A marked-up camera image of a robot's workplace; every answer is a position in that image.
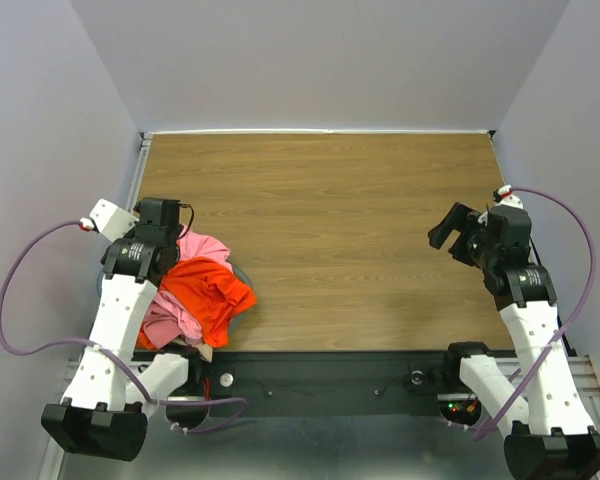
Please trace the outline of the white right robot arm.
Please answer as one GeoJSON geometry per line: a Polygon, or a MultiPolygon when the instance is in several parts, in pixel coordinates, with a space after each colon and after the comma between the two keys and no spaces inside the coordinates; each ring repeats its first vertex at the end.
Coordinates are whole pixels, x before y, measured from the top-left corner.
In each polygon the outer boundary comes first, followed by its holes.
{"type": "Polygon", "coordinates": [[[429,231],[435,249],[459,234],[449,252],[482,272],[522,376],[513,383],[485,344],[457,342],[445,352],[440,378],[476,395],[490,417],[476,434],[500,432],[513,478],[591,479],[600,471],[600,432],[571,373],[551,276],[530,260],[531,230],[528,213],[513,199],[484,213],[456,203],[429,231]]]}

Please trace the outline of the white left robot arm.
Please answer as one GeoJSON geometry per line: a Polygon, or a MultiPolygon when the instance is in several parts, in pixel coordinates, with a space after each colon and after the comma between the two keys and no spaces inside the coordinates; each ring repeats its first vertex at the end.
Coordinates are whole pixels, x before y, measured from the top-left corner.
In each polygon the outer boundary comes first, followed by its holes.
{"type": "Polygon", "coordinates": [[[202,384],[200,366],[177,354],[156,355],[140,375],[130,368],[146,312],[179,259],[181,206],[144,198],[127,212],[101,200],[83,221],[110,242],[100,303],[73,379],[41,415],[44,430],[68,453],[134,460],[160,401],[202,384]]]}

